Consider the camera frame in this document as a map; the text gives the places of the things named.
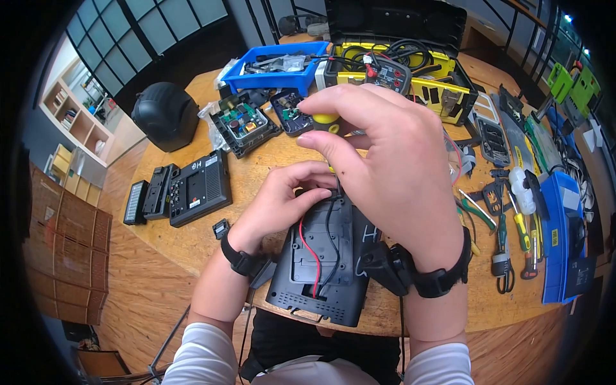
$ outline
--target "wooden table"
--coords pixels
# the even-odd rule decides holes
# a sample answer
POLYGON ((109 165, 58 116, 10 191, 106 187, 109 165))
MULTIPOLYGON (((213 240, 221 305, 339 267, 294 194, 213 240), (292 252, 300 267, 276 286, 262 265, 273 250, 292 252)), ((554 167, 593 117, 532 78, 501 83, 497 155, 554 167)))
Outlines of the wooden table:
MULTIPOLYGON (((505 72, 465 54, 460 54, 458 60, 471 79, 485 87, 488 93, 498 93, 498 86, 501 83, 514 95, 520 91, 512 77, 505 72)), ((199 106, 204 107, 208 102, 219 100, 218 92, 214 91, 212 83, 218 73, 219 70, 216 70, 198 75, 186 87, 186 91, 199 106)), ((273 112, 270 116, 278 122, 273 112)), ((454 140, 469 137, 464 127, 455 127, 451 124, 444 126, 454 140)), ((178 151, 165 153, 150 144, 132 177, 131 183, 142 179, 150 180, 152 171, 158 166, 175 163, 182 168, 210 151, 208 125, 205 121, 200 121, 193 142, 178 151)), ((285 134, 270 139, 243 159, 238 160, 233 154, 229 154, 232 205, 179 229, 171 227, 167 220, 149 221, 146 225, 127 226, 127 229, 190 274, 199 276, 205 260, 219 244, 214 237, 212 226, 223 218, 233 224, 253 199, 272 166, 286 166, 301 160, 322 160, 322 156, 316 151, 298 147, 295 139, 285 134)), ((485 184, 493 181, 489 174, 492 168, 493 165, 483 159, 480 152, 477 151, 477 166, 472 174, 472 179, 467 176, 461 177, 454 189, 456 195, 459 196, 457 187, 465 192, 472 192, 480 190, 485 184)), ((124 201, 128 198, 128 192, 129 187, 127 187, 124 201)), ((115 220, 122 221, 123 215, 122 212, 122 215, 116 216, 115 220)), ((481 331, 510 325, 557 308, 558 304, 547 306, 541 304, 545 278, 544 262, 538 266, 539 276, 537 278, 533 280, 519 278, 519 273, 524 268, 524 254, 519 246, 516 226, 511 213, 507 213, 507 228, 510 234, 511 261, 516 271, 516 284, 512 293, 498 294, 496 278, 490 273, 492 254, 496 251, 496 236, 489 236, 489 228, 479 218, 473 216, 473 219, 477 227, 477 245, 482 256, 474 256, 469 266, 468 324, 466 331, 481 331)), ((284 237, 285 232, 267 237, 264 248, 268 251, 279 252, 284 237)), ((288 310, 280 309, 265 301, 268 288, 269 282, 257 290, 254 305, 289 317, 288 310)), ((329 321, 321 321, 319 325, 354 333, 399 336, 399 320, 398 298, 374 280, 370 280, 365 307, 362 310, 357 328, 335 325, 329 321)))

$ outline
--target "black wrist strap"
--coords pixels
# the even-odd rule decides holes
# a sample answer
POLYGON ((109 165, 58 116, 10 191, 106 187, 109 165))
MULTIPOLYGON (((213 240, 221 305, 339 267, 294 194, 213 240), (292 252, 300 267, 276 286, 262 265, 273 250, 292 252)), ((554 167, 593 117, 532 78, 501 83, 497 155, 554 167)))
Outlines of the black wrist strap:
POLYGON ((258 257, 251 257, 243 251, 235 251, 229 244, 227 232, 221 239, 221 249, 225 258, 231 263, 231 269, 245 277, 254 277, 263 266, 263 261, 258 257))
POLYGON ((411 277, 420 296, 424 298, 438 298, 449 293, 451 288, 462 281, 468 281, 468 264, 471 262, 471 233, 466 227, 464 232, 464 245, 458 262, 449 270, 435 270, 429 273, 418 273, 415 263, 411 259, 411 277))

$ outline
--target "black toolbox lid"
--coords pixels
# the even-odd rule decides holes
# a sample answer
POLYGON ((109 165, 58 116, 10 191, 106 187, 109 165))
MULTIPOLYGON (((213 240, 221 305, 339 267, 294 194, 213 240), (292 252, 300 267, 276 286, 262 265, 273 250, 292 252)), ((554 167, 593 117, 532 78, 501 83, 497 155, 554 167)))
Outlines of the black toolbox lid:
POLYGON ((325 0, 331 42, 416 39, 457 57, 466 10, 439 0, 325 0))

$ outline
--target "blue storage box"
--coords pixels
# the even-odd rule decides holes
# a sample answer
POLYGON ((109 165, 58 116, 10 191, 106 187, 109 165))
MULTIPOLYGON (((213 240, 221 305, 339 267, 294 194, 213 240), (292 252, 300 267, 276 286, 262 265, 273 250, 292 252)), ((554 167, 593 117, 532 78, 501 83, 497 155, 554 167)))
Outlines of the blue storage box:
POLYGON ((543 303, 570 302, 575 296, 565 298, 565 284, 567 281, 567 261, 570 258, 584 257, 586 246, 582 255, 569 256, 569 223, 567 213, 575 213, 582 217, 582 204, 578 202, 577 210, 563 206, 563 189, 580 193, 577 183, 567 174, 555 171, 543 183, 541 191, 548 206, 549 221, 541 220, 543 231, 543 247, 545 251, 545 284, 543 286, 543 303))
POLYGON ((250 73, 240 75, 244 63, 254 62, 258 55, 295 54, 302 51, 302 55, 327 55, 327 41, 314 41, 310 43, 279 44, 277 46, 254 47, 222 77, 222 81, 231 86, 231 91, 237 93, 244 88, 297 88, 299 93, 307 97, 308 87, 314 80, 317 71, 317 59, 311 61, 303 72, 272 72, 250 73))

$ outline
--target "black speaker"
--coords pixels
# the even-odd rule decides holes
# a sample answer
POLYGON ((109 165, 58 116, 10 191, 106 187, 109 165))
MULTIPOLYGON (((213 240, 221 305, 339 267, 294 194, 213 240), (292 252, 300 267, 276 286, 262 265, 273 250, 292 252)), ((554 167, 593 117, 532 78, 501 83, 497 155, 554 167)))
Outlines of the black speaker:
POLYGON ((131 118, 152 143, 171 152, 192 141, 198 112, 197 103, 181 87, 160 82, 137 94, 131 118))

